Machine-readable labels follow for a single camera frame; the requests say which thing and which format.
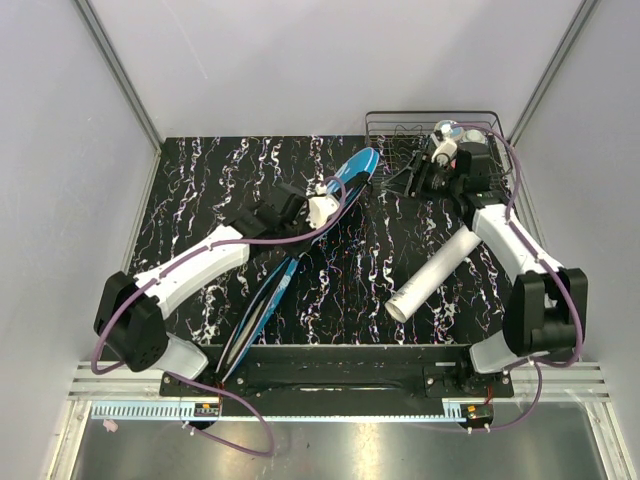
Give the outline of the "blue sport racket bag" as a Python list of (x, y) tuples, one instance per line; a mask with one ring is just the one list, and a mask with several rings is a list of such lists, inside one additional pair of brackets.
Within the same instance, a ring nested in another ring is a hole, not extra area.
[(226, 341), (215, 369), (220, 382), (227, 381), (264, 329), (295, 276), (302, 257), (309, 253), (357, 202), (360, 194), (369, 185), (379, 158), (379, 153), (373, 148), (364, 148), (349, 158), (332, 177), (321, 181), (320, 184), (326, 185), (329, 193), (339, 201), (339, 209), (329, 218), (325, 226), (315, 229), (317, 235), (313, 238), (308, 238), (306, 235), (274, 238), (277, 214), (272, 203), (263, 202), (251, 209), (253, 225), (248, 225), (241, 219), (231, 223), (232, 227), (239, 227), (242, 233), (247, 232), (252, 238), (267, 242), (265, 245), (252, 245), (251, 254), (260, 254), (268, 249), (279, 247), (284, 251), (284, 257), (259, 284), (257, 292), (249, 301), (241, 319)]

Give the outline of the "white shuttlecock tube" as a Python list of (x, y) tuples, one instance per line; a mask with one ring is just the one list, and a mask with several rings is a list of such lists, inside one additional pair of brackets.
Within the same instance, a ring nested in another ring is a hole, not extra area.
[(385, 303), (391, 318), (406, 323), (480, 243), (476, 233), (461, 227)]

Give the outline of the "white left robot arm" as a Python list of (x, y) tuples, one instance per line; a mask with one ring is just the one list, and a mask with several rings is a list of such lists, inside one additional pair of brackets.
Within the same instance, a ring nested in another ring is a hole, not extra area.
[(189, 297), (218, 277), (264, 252), (280, 248), (284, 259), (260, 284), (234, 327), (218, 361), (228, 377), (264, 328), (288, 288), (301, 257), (333, 228), (348, 202), (349, 188), (328, 177), (313, 195), (279, 184), (275, 201), (241, 208), (207, 237), (149, 271), (118, 271), (105, 282), (94, 330), (99, 339), (91, 357), (95, 375), (109, 373), (99, 360), (104, 349), (117, 357), (112, 369), (161, 370), (180, 378), (196, 396), (215, 386), (216, 372), (200, 346), (167, 331), (165, 322)]

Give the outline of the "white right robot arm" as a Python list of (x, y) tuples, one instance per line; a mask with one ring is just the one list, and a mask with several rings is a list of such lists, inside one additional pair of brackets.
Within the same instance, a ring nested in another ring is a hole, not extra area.
[(455, 387), (470, 397), (488, 387), (489, 374), (527, 361), (550, 364), (551, 355), (567, 352), (560, 365), (572, 365), (586, 333), (586, 274), (565, 268), (522, 227), (502, 191), (492, 187), (492, 163), (485, 144), (451, 143), (415, 154), (382, 183), (405, 197), (448, 198), (464, 223), (386, 302), (394, 320), (413, 316), (479, 244), (491, 250), (512, 284), (500, 331), (472, 345), (465, 365), (454, 371)]

